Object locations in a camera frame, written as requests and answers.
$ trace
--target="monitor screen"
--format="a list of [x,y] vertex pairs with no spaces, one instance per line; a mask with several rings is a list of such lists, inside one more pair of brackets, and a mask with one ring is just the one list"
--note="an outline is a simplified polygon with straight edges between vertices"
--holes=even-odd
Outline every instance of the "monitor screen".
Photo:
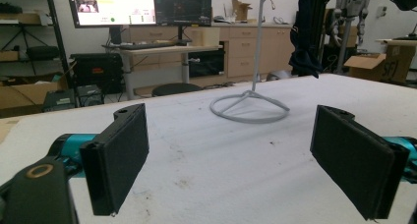
[[154,0],[156,23],[162,26],[211,26],[211,0]]
[[153,0],[69,0],[76,28],[155,25]]

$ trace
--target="black cloth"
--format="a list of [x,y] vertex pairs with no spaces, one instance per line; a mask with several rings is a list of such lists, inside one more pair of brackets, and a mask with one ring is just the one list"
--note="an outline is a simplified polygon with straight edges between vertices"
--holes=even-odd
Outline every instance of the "black cloth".
[[295,51],[291,54],[289,65],[301,75],[313,75],[318,78],[323,71],[322,64],[311,52],[311,26],[314,0],[298,0],[298,13],[290,32]]

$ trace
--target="desk leg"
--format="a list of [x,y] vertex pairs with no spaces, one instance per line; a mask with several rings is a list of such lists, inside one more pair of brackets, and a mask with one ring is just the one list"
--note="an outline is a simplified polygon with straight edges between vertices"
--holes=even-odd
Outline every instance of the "desk leg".
[[182,54],[182,79],[184,84],[190,82],[190,66],[188,65],[188,53]]
[[120,54],[120,56],[122,57],[123,62],[123,78],[125,79],[126,94],[128,96],[128,100],[132,100],[135,99],[135,90],[132,87],[130,57],[124,54]]

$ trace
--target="chair seat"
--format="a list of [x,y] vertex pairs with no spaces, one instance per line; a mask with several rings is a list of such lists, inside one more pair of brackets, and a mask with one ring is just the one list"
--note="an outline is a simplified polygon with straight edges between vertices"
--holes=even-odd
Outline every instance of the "chair seat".
[[152,90],[152,96],[164,96],[177,93],[187,93],[202,90],[195,84],[163,84]]

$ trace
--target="white screen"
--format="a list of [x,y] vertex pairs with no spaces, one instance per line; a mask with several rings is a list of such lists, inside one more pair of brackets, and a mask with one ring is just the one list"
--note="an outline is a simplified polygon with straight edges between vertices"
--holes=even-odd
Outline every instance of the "white screen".
[[81,27],[156,24],[153,0],[71,0],[71,5]]

